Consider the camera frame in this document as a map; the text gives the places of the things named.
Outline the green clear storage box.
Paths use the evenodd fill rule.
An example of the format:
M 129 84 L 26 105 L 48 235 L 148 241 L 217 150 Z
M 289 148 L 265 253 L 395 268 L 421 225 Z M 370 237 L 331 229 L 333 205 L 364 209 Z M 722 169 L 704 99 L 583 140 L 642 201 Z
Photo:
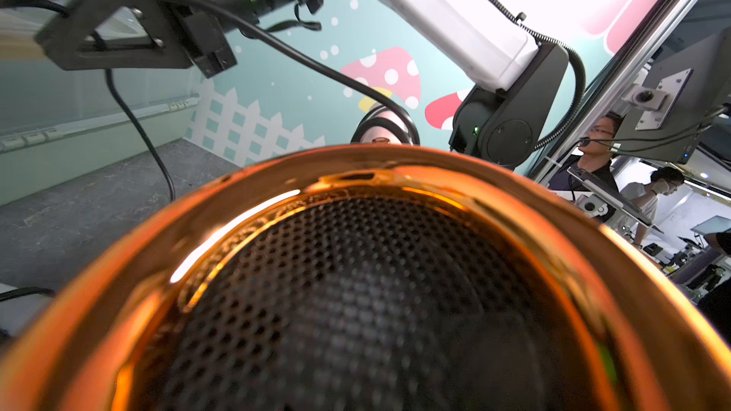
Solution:
M 102 129 L 133 131 L 110 94 L 103 72 L 66 72 L 45 57 L 34 34 L 52 14 L 44 10 L 1 13 L 1 201 L 4 204 L 72 179 L 133 150 L 94 144 L 91 156 L 64 157 L 49 145 Z M 116 70 L 114 85 L 139 120 L 171 120 L 150 137 L 165 143 L 183 134 L 182 113 L 196 106 L 203 76 L 188 70 Z

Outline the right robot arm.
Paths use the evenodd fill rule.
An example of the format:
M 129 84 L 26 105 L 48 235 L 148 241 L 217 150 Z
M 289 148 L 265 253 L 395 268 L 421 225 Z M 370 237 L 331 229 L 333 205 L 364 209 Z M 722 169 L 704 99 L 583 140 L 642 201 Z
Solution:
M 583 61 L 525 26 L 499 0 L 380 0 L 473 81 L 452 114 L 451 150 L 514 169 L 562 133 L 586 87 Z M 7 0 L 54 17 L 36 34 L 63 70 L 231 68 L 225 35 L 275 44 L 260 20 L 285 5 L 316 13 L 324 0 Z

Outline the pink hair dryer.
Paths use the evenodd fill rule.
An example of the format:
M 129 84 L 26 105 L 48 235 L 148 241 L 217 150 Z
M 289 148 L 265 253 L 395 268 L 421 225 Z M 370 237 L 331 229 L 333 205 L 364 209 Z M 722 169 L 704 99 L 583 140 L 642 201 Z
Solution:
M 348 145 L 123 237 L 1 363 L 5 410 L 726 410 L 730 351 L 614 231 L 457 153 Z

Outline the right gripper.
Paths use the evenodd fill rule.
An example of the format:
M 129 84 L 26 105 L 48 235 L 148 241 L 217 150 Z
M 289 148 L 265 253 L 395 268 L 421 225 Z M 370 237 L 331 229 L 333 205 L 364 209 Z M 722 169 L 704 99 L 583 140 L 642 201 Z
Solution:
M 63 70 L 163 69 L 196 66 L 211 78 L 237 65 L 225 36 L 230 21 L 190 2 L 55 0 L 34 3 L 56 16 L 35 42 Z

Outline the person white shirt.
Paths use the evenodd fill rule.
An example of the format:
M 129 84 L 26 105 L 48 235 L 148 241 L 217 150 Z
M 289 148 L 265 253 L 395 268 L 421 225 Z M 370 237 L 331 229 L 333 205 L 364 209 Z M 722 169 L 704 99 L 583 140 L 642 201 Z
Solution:
M 651 223 L 654 223 L 660 196 L 672 195 L 684 182 L 685 175 L 679 169 L 661 167 L 651 173 L 649 183 L 631 183 L 622 189 L 621 194 L 633 203 Z M 636 222 L 628 215 L 618 214 L 615 219 L 614 229 L 619 233 L 624 233 L 625 230 L 629 230 L 635 224 Z M 640 249 L 649 231 L 648 226 L 637 223 L 631 241 L 632 245 Z

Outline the seated person black shirt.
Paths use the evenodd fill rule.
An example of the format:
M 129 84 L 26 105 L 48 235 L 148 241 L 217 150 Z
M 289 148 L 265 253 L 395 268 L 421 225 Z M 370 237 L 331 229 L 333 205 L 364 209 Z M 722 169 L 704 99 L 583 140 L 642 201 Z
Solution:
M 549 180 L 547 188 L 554 192 L 560 192 L 562 195 L 589 195 L 590 191 L 583 186 L 581 181 L 569 173 L 569 169 L 572 169 L 592 173 L 605 186 L 618 191 L 619 188 L 611 172 L 611 161 L 614 154 L 609 150 L 609 143 L 615 137 L 623 121 L 624 117 L 615 112 L 609 112 L 604 118 L 600 119 L 588 131 L 587 138 L 589 142 L 584 141 L 584 144 L 579 146 L 582 155 L 568 157 L 567 161 Z

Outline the monitor on mount arm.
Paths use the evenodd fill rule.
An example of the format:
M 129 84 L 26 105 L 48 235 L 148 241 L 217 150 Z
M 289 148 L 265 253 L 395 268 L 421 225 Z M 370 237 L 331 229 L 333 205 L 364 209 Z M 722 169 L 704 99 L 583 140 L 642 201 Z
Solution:
M 702 134 L 730 106 L 730 30 L 652 65 L 621 97 L 630 106 L 609 149 L 619 155 L 686 164 Z

